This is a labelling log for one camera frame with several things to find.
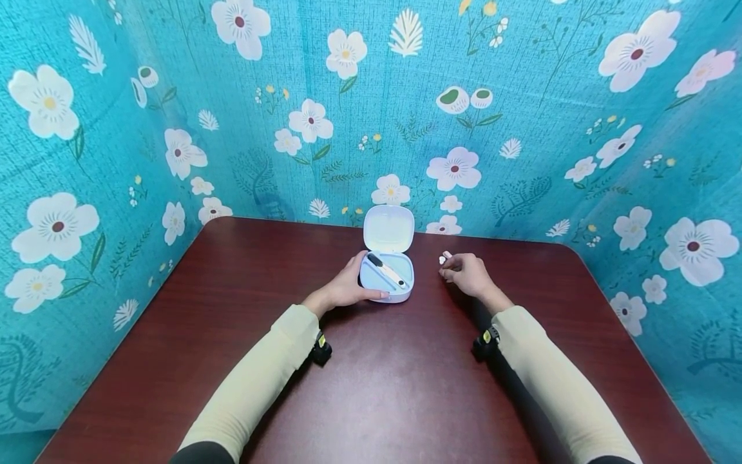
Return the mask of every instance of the long sleeve shirt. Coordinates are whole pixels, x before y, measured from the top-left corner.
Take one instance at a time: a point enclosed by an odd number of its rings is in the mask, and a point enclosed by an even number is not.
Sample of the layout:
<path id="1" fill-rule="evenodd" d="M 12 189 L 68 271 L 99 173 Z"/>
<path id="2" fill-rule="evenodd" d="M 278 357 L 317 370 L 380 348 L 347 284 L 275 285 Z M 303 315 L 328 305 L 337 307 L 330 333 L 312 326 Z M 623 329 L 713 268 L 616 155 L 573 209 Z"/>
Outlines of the long sleeve shirt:
<path id="1" fill-rule="evenodd" d="M 497 313 L 499 349 L 551 422 L 575 464 L 641 464 L 592 384 L 523 307 Z M 314 313 L 292 305 L 234 367 L 180 444 L 171 464 L 232 464 L 260 418 L 309 355 Z"/>

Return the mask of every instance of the curtain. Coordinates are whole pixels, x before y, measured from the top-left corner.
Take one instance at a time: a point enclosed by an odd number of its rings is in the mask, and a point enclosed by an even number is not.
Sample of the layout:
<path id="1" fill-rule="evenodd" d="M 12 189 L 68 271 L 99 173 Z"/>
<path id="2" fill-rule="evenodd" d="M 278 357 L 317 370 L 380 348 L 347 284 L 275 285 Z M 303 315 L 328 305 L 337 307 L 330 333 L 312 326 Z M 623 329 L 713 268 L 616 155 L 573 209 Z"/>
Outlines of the curtain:
<path id="1" fill-rule="evenodd" d="M 0 458 L 30 462 L 209 221 L 387 203 L 572 248 L 736 462 L 739 4 L 4 2 Z"/>

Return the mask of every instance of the wooden tabletop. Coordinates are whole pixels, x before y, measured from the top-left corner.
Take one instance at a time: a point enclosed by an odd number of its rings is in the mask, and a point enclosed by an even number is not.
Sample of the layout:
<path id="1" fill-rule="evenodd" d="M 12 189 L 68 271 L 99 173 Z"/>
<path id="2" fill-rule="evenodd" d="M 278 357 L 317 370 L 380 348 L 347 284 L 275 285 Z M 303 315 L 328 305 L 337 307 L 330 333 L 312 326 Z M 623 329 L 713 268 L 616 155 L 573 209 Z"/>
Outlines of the wooden tabletop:
<path id="1" fill-rule="evenodd" d="M 272 322 L 363 248 L 361 229 L 212 221 L 37 462 L 165 463 Z M 512 371 L 471 355 L 486 317 L 441 282 L 444 249 L 485 260 L 593 382 L 644 463 L 709 461 L 574 252 L 416 234 L 410 299 L 326 315 L 332 358 L 292 377 L 243 463 L 566 462 Z"/>

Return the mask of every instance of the open case lid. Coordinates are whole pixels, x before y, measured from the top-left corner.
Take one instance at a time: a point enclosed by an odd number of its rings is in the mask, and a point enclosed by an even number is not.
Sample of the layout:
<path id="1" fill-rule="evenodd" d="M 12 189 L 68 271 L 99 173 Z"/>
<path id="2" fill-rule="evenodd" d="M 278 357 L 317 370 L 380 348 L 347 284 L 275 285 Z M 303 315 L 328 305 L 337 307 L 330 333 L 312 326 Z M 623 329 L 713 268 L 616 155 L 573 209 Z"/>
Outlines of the open case lid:
<path id="1" fill-rule="evenodd" d="M 366 248 L 387 253 L 404 253 L 413 242 L 415 217 L 402 206 L 377 205 L 364 219 Z"/>

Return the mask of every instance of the plastic case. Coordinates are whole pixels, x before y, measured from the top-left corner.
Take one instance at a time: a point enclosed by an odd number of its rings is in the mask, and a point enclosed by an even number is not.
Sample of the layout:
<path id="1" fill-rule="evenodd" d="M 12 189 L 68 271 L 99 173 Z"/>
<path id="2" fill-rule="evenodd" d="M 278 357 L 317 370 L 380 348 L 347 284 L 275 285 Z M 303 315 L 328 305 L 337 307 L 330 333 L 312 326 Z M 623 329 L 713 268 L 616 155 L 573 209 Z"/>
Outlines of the plastic case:
<path id="1" fill-rule="evenodd" d="M 403 290 L 384 277 L 368 258 L 361 263 L 361 285 L 364 288 L 389 292 L 378 303 L 401 303 L 410 297 L 415 286 L 413 262 L 403 253 L 413 242 L 415 217 L 402 206 L 378 205 L 369 209 L 364 219 L 364 243 L 371 253 L 394 269 L 408 284 Z"/>

